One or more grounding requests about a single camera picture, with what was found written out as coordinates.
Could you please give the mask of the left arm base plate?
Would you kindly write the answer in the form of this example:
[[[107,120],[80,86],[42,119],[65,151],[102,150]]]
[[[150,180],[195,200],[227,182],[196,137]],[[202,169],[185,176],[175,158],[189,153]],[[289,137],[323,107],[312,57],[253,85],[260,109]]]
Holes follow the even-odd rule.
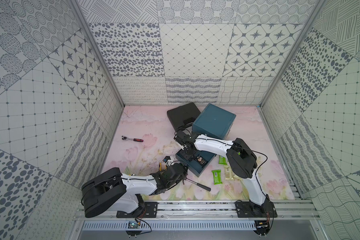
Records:
[[[135,219],[148,218],[153,219],[157,217],[158,202],[145,202],[144,207],[138,207],[135,211],[128,214],[126,212],[117,211],[117,218]]]

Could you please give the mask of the teal drawer cabinet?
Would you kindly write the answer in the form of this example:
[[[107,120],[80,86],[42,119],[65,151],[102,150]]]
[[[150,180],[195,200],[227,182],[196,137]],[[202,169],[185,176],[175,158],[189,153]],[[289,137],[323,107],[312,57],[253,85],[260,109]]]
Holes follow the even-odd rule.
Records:
[[[235,118],[235,114],[213,104],[208,104],[193,122],[192,132],[224,140]]]

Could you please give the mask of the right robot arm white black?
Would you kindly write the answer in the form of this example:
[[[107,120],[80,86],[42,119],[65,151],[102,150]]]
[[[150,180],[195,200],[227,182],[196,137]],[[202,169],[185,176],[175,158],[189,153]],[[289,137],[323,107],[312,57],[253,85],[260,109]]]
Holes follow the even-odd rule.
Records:
[[[253,209],[264,212],[267,195],[263,192],[257,174],[257,156],[242,139],[234,141],[219,140],[199,133],[187,135],[175,133],[174,140],[181,146],[182,158],[187,162],[205,160],[202,152],[212,153],[225,158],[233,173],[242,179],[246,187],[250,205]]]

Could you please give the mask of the green cookie packet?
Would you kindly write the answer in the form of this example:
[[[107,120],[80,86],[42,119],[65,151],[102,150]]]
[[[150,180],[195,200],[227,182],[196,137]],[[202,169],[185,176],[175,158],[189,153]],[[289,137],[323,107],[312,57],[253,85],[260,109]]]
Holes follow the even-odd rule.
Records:
[[[227,159],[223,156],[219,156],[219,164],[220,165],[227,165]]]
[[[221,177],[221,170],[212,170],[214,185],[220,185],[223,183]]]

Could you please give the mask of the black cookie packet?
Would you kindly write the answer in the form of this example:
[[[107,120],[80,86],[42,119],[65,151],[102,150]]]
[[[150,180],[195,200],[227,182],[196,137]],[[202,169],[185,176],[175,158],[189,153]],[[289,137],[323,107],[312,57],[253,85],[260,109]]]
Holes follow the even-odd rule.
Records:
[[[205,166],[207,164],[207,161],[204,160],[202,157],[197,158],[197,162],[201,165],[201,166]]]

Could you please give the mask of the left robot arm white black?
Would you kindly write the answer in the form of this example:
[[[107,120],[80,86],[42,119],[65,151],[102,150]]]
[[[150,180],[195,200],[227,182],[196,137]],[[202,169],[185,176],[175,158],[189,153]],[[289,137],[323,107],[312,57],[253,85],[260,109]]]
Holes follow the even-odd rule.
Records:
[[[112,206],[117,211],[140,217],[145,211],[143,195],[163,194],[184,181],[187,175],[188,167],[181,163],[148,176],[130,176],[119,168],[112,168],[82,185],[85,217],[96,217]]]

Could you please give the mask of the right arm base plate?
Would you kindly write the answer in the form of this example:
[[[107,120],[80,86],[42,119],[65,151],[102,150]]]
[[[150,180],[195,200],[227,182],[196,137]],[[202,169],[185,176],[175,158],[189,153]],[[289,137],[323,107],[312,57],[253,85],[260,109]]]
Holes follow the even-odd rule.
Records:
[[[235,202],[238,218],[277,218],[278,214],[273,202],[268,199],[262,205],[257,205],[251,201]]]

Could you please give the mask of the teal bottom drawer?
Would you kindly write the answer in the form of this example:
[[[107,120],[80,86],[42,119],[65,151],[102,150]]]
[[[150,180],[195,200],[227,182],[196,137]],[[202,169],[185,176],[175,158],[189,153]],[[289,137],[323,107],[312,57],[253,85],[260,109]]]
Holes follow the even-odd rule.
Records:
[[[197,162],[197,159],[195,161],[184,161],[180,159],[180,157],[177,156],[177,154],[175,156],[178,161],[188,166],[189,171],[191,171],[196,177],[199,177],[203,173],[203,171],[207,168],[209,163],[213,160],[213,158],[216,156],[216,154],[206,151],[197,151],[197,158],[202,157],[204,160],[207,161],[207,164],[205,166],[201,166]]]

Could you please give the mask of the yellow cookie packet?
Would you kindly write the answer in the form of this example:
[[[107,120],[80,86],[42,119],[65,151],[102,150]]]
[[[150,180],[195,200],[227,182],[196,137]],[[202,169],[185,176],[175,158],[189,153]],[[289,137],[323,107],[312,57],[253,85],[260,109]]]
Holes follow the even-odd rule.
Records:
[[[229,166],[224,166],[225,169],[225,180],[226,181],[233,181],[234,178],[234,174],[232,172],[232,169]]]

